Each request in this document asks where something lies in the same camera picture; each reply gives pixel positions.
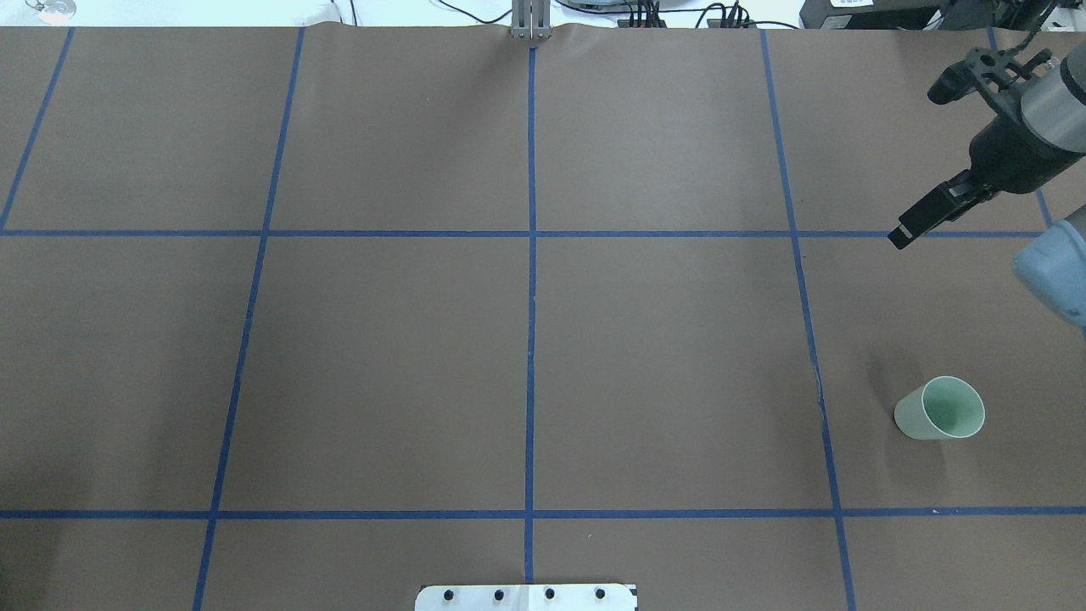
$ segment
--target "cup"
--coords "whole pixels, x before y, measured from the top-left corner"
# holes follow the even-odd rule
[[[913,440],[964,440],[984,427],[984,402],[965,382],[940,375],[898,402],[894,422]]]

